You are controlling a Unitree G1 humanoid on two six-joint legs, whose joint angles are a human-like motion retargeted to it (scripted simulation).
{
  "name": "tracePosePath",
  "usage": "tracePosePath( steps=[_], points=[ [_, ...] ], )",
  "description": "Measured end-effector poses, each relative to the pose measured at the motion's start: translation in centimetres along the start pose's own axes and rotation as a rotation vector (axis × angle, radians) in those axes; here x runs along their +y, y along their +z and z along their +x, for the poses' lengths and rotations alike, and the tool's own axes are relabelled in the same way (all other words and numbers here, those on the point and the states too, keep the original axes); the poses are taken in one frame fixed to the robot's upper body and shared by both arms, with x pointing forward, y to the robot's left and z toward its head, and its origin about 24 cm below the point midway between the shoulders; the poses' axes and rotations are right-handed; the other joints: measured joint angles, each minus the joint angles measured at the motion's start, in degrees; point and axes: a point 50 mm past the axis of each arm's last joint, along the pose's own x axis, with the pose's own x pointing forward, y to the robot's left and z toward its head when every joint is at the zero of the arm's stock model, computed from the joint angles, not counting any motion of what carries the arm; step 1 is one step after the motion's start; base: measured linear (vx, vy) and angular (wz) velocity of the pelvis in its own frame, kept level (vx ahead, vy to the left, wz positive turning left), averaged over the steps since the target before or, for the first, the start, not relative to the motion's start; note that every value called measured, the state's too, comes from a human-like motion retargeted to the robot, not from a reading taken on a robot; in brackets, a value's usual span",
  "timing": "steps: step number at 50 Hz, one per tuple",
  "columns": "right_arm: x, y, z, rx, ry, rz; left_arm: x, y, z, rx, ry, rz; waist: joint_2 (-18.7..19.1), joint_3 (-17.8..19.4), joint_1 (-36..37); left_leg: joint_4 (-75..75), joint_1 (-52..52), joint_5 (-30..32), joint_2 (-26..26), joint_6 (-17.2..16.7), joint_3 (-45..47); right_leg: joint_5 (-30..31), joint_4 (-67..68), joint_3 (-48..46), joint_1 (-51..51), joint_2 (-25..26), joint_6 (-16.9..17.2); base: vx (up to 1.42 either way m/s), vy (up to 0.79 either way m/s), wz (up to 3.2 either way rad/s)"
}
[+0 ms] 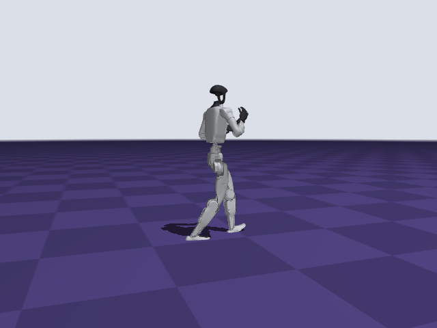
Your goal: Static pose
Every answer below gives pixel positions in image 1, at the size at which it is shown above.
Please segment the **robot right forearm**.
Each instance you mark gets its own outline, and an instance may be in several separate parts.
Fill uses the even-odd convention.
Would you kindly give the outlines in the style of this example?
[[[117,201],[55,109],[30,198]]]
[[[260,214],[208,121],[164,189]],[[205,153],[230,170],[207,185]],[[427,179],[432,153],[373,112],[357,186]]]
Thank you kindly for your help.
[[[240,130],[241,133],[244,133],[244,122],[241,120],[240,123],[238,124],[238,128]]]

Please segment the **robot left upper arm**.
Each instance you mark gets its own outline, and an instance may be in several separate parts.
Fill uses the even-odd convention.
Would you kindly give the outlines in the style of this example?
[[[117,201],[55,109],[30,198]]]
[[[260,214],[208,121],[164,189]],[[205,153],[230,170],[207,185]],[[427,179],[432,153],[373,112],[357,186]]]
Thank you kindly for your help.
[[[206,139],[206,136],[205,136],[205,118],[206,118],[206,111],[203,114],[203,121],[202,121],[202,124],[201,124],[201,128],[199,130],[199,137],[201,139]]]

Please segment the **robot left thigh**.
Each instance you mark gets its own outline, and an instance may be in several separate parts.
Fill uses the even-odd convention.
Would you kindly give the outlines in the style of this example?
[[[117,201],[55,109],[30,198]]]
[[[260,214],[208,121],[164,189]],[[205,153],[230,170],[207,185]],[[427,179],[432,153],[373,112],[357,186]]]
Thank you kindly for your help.
[[[207,163],[208,163],[208,161],[207,161]],[[212,167],[210,167],[210,168],[212,169]],[[229,173],[229,170],[228,170],[228,175],[229,175],[229,180],[228,180],[227,191],[226,191],[226,194],[224,197],[225,200],[231,200],[234,198],[234,185],[233,185],[233,181],[231,178],[231,174]]]

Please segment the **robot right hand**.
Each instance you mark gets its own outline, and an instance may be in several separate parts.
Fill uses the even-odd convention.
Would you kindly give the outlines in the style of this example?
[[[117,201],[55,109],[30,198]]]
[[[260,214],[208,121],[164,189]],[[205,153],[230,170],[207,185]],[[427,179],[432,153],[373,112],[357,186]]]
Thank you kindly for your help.
[[[241,120],[245,123],[245,120],[247,119],[247,116],[248,116],[246,109],[243,107],[241,107],[241,108],[242,108],[242,112],[241,112],[240,108],[238,108],[238,110],[240,112],[240,118],[238,119],[237,124],[239,124]]]

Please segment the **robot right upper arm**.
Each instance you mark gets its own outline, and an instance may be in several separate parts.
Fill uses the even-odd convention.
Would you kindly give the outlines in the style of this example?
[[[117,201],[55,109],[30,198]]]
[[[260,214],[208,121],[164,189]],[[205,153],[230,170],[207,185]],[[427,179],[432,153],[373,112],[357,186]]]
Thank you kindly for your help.
[[[239,126],[237,125],[237,121],[233,115],[233,112],[230,108],[220,108],[219,109],[221,117],[225,118],[228,125],[230,125],[232,131],[232,134],[234,135],[234,137],[239,137],[241,136],[243,133],[240,132],[239,130]]]

